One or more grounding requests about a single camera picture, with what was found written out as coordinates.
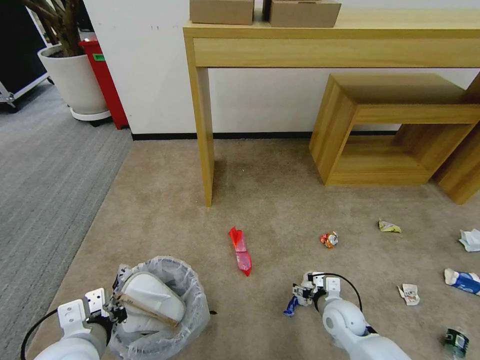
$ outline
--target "plastic bin liner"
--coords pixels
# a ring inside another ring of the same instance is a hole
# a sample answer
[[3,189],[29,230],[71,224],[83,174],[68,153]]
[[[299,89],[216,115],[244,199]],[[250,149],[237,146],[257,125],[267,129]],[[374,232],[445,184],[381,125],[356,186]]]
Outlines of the plastic bin liner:
[[196,339],[207,326],[210,311],[204,288],[197,273],[187,263],[169,256],[157,256],[131,269],[121,265],[117,288],[131,274],[138,272],[151,273],[172,289],[185,303],[185,315],[177,327],[151,334],[126,333],[119,324],[115,324],[108,346],[120,359],[168,359]]

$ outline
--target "potted plant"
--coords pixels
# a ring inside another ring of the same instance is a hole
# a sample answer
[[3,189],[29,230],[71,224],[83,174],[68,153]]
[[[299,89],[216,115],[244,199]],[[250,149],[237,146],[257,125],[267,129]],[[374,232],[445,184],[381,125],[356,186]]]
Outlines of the potted plant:
[[22,0],[47,26],[60,44],[38,52],[43,66],[77,120],[94,121],[110,116],[104,96],[79,46],[79,0]]

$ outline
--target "green label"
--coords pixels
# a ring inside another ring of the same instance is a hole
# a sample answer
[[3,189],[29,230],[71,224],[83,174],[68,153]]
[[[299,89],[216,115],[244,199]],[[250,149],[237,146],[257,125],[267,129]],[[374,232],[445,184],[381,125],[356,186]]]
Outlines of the green label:
[[105,61],[105,57],[103,54],[93,54],[93,60],[95,61]]

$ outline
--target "black cable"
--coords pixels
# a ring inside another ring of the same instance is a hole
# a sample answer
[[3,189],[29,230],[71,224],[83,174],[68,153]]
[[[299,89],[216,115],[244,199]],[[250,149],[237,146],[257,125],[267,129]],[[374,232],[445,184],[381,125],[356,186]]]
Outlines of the black cable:
[[36,329],[41,323],[43,323],[46,319],[48,319],[49,317],[51,317],[51,316],[52,316],[53,314],[55,314],[56,312],[57,312],[57,309],[50,311],[47,315],[45,315],[45,316],[42,317],[40,320],[38,320],[38,321],[30,328],[30,330],[28,330],[28,332],[26,333],[25,337],[23,338],[23,342],[21,343],[21,348],[20,348],[20,360],[27,360],[27,359],[25,358],[25,350],[26,350],[27,342],[29,341],[30,335],[32,335],[32,333],[35,331],[35,329]]
[[339,275],[337,273],[334,273],[334,272],[322,272],[321,274],[319,274],[318,276],[336,276],[336,277],[339,277],[343,280],[345,280],[352,288],[353,290],[355,290],[355,294],[356,294],[356,297],[358,298],[358,307],[360,308],[360,311],[363,313],[364,312],[364,309],[362,307],[362,299],[360,298],[360,294],[357,290],[357,288],[350,282],[350,280],[348,280],[346,277],[342,276],[342,275]]

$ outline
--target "green can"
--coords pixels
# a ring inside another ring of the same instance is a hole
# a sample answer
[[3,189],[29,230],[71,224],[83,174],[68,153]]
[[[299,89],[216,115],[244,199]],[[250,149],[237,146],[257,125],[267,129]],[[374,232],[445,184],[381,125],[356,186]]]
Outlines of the green can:
[[443,345],[454,356],[453,359],[463,359],[467,356],[469,342],[469,338],[460,329],[449,328],[446,331]]

